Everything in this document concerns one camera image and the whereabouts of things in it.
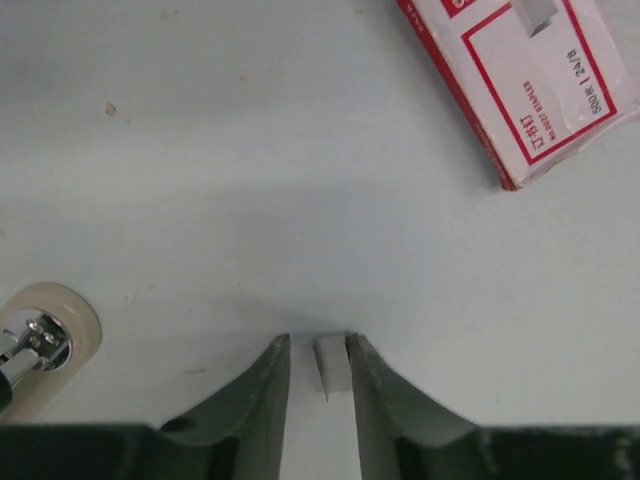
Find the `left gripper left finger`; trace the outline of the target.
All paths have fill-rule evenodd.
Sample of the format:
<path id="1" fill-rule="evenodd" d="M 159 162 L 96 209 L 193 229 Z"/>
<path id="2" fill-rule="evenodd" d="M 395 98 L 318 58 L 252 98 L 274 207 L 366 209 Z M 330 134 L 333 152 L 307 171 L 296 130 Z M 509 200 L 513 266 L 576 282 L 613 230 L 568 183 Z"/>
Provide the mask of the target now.
<path id="1" fill-rule="evenodd" d="M 277 479 L 291 342 L 275 337 L 241 375 L 156 429 L 145 424 L 8 425 L 4 479 Z"/>

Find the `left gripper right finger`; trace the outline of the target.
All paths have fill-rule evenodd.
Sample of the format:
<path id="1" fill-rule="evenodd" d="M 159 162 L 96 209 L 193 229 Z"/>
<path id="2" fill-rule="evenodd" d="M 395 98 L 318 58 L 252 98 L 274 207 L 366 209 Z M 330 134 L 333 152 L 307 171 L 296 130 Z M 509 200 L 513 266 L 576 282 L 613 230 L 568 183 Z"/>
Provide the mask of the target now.
<path id="1" fill-rule="evenodd" d="M 636 479 L 636 426 L 480 426 L 346 338 L 365 479 Z"/>

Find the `staple strip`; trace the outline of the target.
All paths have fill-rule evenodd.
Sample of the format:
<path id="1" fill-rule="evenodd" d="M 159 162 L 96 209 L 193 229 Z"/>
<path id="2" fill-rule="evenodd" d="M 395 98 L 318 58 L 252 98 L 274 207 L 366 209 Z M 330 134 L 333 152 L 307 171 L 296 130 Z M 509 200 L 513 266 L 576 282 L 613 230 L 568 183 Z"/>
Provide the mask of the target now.
<path id="1" fill-rule="evenodd" d="M 325 398 L 352 389 L 352 374 L 347 350 L 347 335 L 343 332 L 315 337 L 313 352 Z"/>

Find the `beige black stapler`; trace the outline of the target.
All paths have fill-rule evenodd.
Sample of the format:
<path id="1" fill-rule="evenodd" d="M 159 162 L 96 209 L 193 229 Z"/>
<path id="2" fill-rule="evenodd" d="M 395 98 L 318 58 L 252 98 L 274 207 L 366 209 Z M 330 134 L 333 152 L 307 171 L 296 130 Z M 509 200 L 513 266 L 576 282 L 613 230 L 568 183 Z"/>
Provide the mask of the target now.
<path id="1" fill-rule="evenodd" d="M 39 282 L 1 308 L 1 424 L 26 424 L 91 360 L 102 330 L 78 293 Z"/>

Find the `red white staple box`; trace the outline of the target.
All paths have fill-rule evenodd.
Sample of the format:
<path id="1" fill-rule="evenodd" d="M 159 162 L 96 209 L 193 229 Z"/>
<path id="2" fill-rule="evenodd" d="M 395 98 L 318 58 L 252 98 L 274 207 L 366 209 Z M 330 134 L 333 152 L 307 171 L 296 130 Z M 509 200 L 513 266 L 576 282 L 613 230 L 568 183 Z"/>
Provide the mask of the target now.
<path id="1" fill-rule="evenodd" d="M 507 191 L 639 116 L 631 76 L 593 1 L 398 6 Z"/>

